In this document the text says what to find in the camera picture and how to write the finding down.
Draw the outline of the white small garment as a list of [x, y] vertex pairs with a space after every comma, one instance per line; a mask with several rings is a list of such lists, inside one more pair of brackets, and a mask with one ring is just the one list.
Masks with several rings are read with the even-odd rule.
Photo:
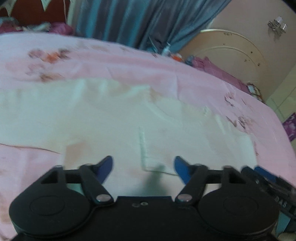
[[210, 109], [113, 80], [3, 90], [1, 143], [64, 154], [69, 168], [107, 155], [168, 174], [175, 156], [211, 169], [257, 163], [250, 136]]

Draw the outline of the patterned pillow corner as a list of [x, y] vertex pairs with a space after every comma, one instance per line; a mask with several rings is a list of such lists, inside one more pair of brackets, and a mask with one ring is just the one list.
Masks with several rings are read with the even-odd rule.
[[248, 88], [248, 91], [250, 92], [251, 96], [256, 98], [258, 101], [264, 103], [264, 100], [263, 100], [260, 90], [254, 84], [248, 83], [247, 88]]

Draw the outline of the magenta blanket by cream headboard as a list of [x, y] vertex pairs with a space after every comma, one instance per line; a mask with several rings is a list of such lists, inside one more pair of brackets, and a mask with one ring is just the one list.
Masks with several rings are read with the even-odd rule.
[[200, 58], [194, 57], [192, 59], [192, 66], [200, 71], [204, 71], [210, 75], [213, 75], [231, 85], [240, 89], [241, 91], [250, 94], [250, 91], [247, 88], [247, 85], [244, 84], [241, 80], [235, 78], [234, 76], [230, 75], [226, 71], [222, 70], [215, 64], [213, 64], [208, 57]]

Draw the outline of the orange small box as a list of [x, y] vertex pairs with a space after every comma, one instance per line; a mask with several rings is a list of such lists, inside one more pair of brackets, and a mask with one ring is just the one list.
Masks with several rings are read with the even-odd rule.
[[171, 54], [171, 58], [178, 62], [183, 62], [183, 58], [180, 54]]

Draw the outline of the white pump bottle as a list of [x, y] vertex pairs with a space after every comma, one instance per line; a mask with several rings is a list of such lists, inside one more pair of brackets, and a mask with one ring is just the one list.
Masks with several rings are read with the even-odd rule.
[[171, 47], [171, 44], [167, 43], [166, 46], [163, 48], [163, 51], [162, 51], [161, 55], [169, 57], [170, 54], [171, 54], [170, 47]]

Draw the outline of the cream round headboard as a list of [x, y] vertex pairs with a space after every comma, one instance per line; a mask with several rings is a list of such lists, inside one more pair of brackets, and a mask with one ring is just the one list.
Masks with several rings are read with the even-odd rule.
[[239, 33], [202, 30], [179, 53], [184, 59], [190, 56], [209, 58], [214, 65], [243, 83], [254, 84], [264, 99], [273, 92], [274, 80], [266, 59], [253, 42]]

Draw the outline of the pink floral bed sheet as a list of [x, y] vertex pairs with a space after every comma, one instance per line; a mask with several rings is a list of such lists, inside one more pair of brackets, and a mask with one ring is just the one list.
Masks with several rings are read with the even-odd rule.
[[1, 35], [1, 89], [78, 78], [147, 84], [237, 123], [253, 138], [259, 165], [295, 183], [295, 153], [275, 112], [219, 78], [120, 44], [45, 33]]

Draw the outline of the magenta bedding by red headboard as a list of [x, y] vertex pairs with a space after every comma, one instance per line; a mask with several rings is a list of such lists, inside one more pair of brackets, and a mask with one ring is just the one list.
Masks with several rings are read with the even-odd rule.
[[74, 30], [66, 23], [44, 22], [39, 25], [19, 26], [15, 22], [4, 22], [1, 24], [1, 34], [13, 32], [45, 32], [59, 35], [73, 35]]

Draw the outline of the blue-grey curtain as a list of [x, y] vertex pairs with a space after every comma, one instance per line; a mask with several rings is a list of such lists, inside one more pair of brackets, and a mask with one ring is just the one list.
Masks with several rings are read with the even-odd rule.
[[75, 32], [161, 54], [177, 53], [229, 1], [83, 1]]

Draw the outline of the red scalloped headboard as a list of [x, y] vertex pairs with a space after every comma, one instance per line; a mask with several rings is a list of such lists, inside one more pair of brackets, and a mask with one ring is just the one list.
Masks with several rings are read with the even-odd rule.
[[71, 2], [64, 0], [1, 1], [1, 17], [12, 17], [21, 26], [67, 22]]

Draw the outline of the purple patterned wall tile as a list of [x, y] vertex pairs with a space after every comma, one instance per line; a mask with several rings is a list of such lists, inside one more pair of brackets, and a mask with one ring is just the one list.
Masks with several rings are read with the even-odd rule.
[[289, 138], [289, 141], [292, 142], [295, 139], [296, 136], [296, 114], [292, 113], [290, 117], [288, 117], [284, 123], [283, 127], [285, 129], [285, 132], [287, 133], [287, 136]]

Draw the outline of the silver wall hook fixture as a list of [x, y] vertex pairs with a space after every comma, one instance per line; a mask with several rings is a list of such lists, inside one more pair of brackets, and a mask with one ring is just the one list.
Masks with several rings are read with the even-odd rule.
[[273, 21], [269, 21], [267, 24], [279, 36], [281, 36], [283, 33], [286, 33], [287, 24], [283, 21], [281, 16], [278, 16]]

